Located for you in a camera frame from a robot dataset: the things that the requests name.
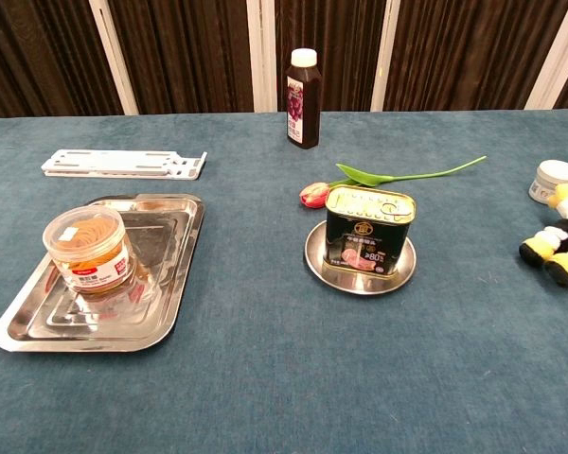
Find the black luncheon meat can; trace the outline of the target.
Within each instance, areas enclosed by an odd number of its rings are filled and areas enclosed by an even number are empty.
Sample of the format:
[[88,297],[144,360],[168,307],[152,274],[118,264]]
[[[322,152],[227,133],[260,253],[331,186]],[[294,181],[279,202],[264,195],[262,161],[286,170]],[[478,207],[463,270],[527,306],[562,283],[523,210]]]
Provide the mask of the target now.
[[325,261],[335,268],[388,276],[396,266],[416,216],[405,194],[338,185],[326,199]]

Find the clear plastic jar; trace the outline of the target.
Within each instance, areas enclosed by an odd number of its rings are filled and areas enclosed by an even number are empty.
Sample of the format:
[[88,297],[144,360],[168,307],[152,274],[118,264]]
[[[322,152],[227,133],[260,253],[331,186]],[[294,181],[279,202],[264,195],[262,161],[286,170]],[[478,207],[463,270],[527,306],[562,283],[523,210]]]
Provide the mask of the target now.
[[132,245],[115,209],[88,205],[69,210],[44,228],[43,243],[75,291],[110,290],[133,273]]

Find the small white jar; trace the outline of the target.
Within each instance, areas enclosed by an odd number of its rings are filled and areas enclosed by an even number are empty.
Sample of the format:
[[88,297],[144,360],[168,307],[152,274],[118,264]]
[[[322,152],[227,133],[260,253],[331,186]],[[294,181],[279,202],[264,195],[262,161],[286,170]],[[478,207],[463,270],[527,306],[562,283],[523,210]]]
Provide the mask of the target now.
[[556,186],[561,183],[568,183],[568,163],[545,160],[539,164],[528,194],[534,201],[547,204],[548,198],[555,194]]

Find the artificial red tulip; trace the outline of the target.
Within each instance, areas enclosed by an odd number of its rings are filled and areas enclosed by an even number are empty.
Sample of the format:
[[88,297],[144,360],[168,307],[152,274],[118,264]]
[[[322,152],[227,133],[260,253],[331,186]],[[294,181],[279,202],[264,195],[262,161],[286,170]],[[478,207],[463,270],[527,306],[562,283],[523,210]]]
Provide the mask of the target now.
[[366,187],[377,187],[384,183],[393,183],[398,181],[410,181],[410,180],[420,180],[420,179],[430,179],[444,177],[454,174],[469,166],[476,165],[487,159],[487,156],[481,156],[477,159],[469,161],[461,166],[454,167],[449,170],[443,170],[433,173],[422,173],[422,174],[411,174],[402,176],[392,176],[392,175],[381,175],[372,174],[368,172],[361,171],[351,166],[346,166],[343,164],[337,164],[336,166],[346,175],[345,180],[335,181],[331,183],[317,182],[306,186],[300,193],[300,202],[306,207],[312,209],[322,208],[326,205],[326,200],[328,193],[331,189],[340,185],[363,185]]

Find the round steel plate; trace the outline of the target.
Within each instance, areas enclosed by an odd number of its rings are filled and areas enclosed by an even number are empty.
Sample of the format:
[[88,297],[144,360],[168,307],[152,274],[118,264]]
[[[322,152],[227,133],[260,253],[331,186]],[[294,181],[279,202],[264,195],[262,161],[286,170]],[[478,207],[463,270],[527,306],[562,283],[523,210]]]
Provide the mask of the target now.
[[326,224],[325,220],[318,223],[309,232],[304,246],[307,266],[314,276],[326,285],[352,294],[374,296],[401,288],[413,276],[417,254],[409,236],[405,239],[396,271],[384,278],[328,265],[324,261]]

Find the dark juice bottle white cap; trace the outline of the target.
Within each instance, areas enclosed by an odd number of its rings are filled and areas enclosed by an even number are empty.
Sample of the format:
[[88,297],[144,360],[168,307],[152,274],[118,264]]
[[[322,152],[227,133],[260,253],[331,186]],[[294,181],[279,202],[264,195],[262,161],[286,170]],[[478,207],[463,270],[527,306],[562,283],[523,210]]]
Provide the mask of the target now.
[[317,52],[311,48],[296,48],[291,54],[291,66],[286,73],[287,135],[303,149],[319,142],[321,74],[317,67]]

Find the blue tablecloth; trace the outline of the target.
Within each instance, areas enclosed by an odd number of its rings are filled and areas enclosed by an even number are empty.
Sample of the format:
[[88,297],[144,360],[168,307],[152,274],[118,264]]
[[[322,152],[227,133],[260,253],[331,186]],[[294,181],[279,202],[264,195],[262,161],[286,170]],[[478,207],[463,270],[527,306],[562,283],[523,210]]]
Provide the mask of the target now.
[[[197,180],[45,176],[58,149],[207,157]],[[301,206],[337,164],[417,202],[417,270],[376,298],[307,269]],[[0,349],[0,453],[568,454],[568,288],[517,254],[556,214],[527,193],[568,162],[568,110],[0,119],[0,316],[46,224],[107,195],[188,192],[205,215],[177,324],[125,355]]]

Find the white folding stand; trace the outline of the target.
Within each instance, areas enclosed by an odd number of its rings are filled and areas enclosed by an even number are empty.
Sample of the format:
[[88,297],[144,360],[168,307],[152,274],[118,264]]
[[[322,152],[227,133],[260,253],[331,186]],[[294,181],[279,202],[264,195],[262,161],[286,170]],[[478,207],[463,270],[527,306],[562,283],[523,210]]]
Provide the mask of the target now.
[[197,180],[207,153],[187,158],[175,151],[58,149],[41,169],[45,176]]

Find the rectangular steel tray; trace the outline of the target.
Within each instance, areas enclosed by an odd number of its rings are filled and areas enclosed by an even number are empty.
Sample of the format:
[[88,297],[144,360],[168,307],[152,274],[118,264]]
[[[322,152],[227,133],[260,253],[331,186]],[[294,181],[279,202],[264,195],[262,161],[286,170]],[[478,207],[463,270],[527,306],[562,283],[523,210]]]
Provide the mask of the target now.
[[189,194],[96,199],[117,210],[133,249],[133,273],[118,287],[77,293],[45,256],[0,318],[0,347],[27,352],[132,352],[174,326],[204,217]]

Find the dark brown curtain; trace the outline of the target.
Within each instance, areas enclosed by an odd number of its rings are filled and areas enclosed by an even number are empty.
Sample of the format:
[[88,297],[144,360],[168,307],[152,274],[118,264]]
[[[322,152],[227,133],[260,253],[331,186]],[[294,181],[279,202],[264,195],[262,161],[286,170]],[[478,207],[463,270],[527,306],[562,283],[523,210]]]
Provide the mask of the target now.
[[[246,0],[108,0],[139,114],[254,112]],[[370,111],[386,0],[275,0],[326,111]],[[383,111],[524,109],[568,0],[401,0]],[[568,80],[553,109],[568,108]],[[0,0],[0,117],[124,114],[88,0]]]

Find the white frame post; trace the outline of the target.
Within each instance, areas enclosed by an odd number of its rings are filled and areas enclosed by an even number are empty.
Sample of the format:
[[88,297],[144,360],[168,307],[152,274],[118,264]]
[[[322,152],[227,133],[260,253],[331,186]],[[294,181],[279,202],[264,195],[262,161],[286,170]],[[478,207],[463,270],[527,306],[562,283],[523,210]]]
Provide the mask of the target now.
[[568,9],[524,105],[526,110],[554,108],[568,80]]
[[254,111],[277,111],[275,0],[246,0]]
[[401,0],[386,0],[370,111],[383,110]]
[[138,115],[138,107],[115,29],[108,0],[88,0],[117,95],[125,115]]

